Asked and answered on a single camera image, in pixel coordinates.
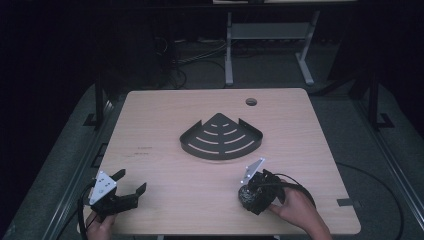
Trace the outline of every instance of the hand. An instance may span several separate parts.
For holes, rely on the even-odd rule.
[[[87,238],[89,240],[110,240],[112,237],[112,225],[115,223],[116,214],[107,216],[101,221],[96,212],[91,212],[85,220]]]
[[[272,204],[268,207],[281,219],[302,228],[313,240],[332,239],[330,230],[321,218],[314,205],[302,192],[284,188],[286,194],[282,206]]]

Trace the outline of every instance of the dark background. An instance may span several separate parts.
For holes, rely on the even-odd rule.
[[[217,20],[222,12],[175,14],[169,25],[163,13],[105,16],[87,14],[81,10],[84,7],[69,0],[0,2],[1,235],[78,100],[96,78],[102,78],[112,98],[122,89],[158,87],[163,83],[159,66],[166,68],[169,59],[154,54],[154,35],[169,37],[172,29],[176,37],[192,41],[198,36],[225,36],[225,20]],[[424,136],[422,4],[360,1],[343,32],[335,29],[347,22],[326,21],[334,14],[340,15],[323,12],[315,36],[316,42],[325,44],[345,35],[331,80],[365,66],[365,78],[376,73]]]

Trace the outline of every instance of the white metal stand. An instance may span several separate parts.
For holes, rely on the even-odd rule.
[[[311,45],[319,11],[315,11],[310,22],[306,23],[232,23],[231,12],[227,20],[227,54],[225,56],[225,84],[231,86],[233,66],[231,61],[231,44],[233,39],[304,39],[305,45],[301,52],[296,53],[296,59],[307,85],[313,85],[314,80],[305,62]]]

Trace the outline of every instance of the black triangular tray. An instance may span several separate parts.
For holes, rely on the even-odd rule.
[[[184,151],[209,160],[229,160],[255,151],[262,143],[263,134],[239,119],[235,123],[222,113],[215,114],[202,125],[197,122],[180,137]]]

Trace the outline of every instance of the person's left hand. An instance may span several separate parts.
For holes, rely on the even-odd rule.
[[[87,238],[89,240],[110,240],[112,237],[112,225],[115,223],[116,214],[107,216],[101,221],[96,212],[91,212],[85,220]]]

